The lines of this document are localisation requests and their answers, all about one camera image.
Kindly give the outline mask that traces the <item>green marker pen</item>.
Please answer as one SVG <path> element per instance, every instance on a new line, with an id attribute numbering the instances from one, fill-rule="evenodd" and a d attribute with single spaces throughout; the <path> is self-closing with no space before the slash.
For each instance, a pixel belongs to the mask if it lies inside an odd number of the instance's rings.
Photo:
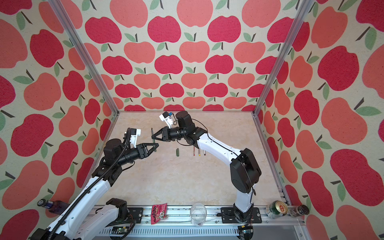
<path id="1" fill-rule="evenodd" d="M 155 136 L 154 136 L 154 131 L 153 131 L 153 128 L 151 128 L 151 139 L 153 141 L 153 147 L 154 147 L 154 152 L 156 153 L 157 152 L 157 147 L 159 146 L 156 141 L 155 141 Z"/>

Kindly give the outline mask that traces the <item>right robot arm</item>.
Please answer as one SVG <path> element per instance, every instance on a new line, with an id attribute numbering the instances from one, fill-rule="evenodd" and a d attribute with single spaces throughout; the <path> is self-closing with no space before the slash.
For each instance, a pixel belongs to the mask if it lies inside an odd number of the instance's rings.
<path id="1" fill-rule="evenodd" d="M 239 223 L 250 222 L 254 208 L 252 196 L 256 194 L 254 185 L 262 175 L 253 152 L 248 148 L 233 148 L 215 139 L 206 127 L 197 127 L 197 120 L 192 119 L 187 111 L 178 112 L 175 120 L 169 112 L 163 112 L 159 118 L 166 126 L 152 134 L 153 140 L 172 142 L 184 139 L 188 146 L 212 154 L 230 168 L 231 182 L 237 189 L 234 216 Z"/>

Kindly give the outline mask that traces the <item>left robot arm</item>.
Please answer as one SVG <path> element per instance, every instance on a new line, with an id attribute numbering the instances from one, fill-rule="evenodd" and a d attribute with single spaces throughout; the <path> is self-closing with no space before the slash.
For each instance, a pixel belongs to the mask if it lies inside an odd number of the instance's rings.
<path id="1" fill-rule="evenodd" d="M 117 181 L 124 171 L 123 165 L 149 157 L 158 147 L 157 143 L 142 143 L 131 148 L 129 140 L 109 140 L 104 147 L 104 157 L 86 187 L 55 221 L 46 229 L 37 229 L 31 238 L 92 240 L 107 225 L 127 220 L 127 202 L 116 198 L 110 199 L 89 220 L 86 220 L 86 217 Z"/>

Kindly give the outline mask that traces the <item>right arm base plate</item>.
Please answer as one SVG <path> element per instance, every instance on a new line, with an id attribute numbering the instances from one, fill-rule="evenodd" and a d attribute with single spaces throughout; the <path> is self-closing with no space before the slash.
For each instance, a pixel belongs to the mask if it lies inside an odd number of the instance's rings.
<path id="1" fill-rule="evenodd" d="M 258 208 L 250 208 L 243 213 L 236 207 L 223 207 L 217 213 L 217 217 L 221 217 L 223 224 L 261 224 L 262 218 Z"/>

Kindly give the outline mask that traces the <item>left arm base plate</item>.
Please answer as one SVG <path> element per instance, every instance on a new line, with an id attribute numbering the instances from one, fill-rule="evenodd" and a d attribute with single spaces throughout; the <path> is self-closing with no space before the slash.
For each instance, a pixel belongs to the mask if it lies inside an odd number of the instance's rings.
<path id="1" fill-rule="evenodd" d="M 135 220 L 137 224 L 140 224 L 143 217 L 143 208 L 139 207 L 127 207 L 122 213 L 119 211 L 117 219 L 113 220 L 112 223 L 123 223 L 127 221 Z"/>

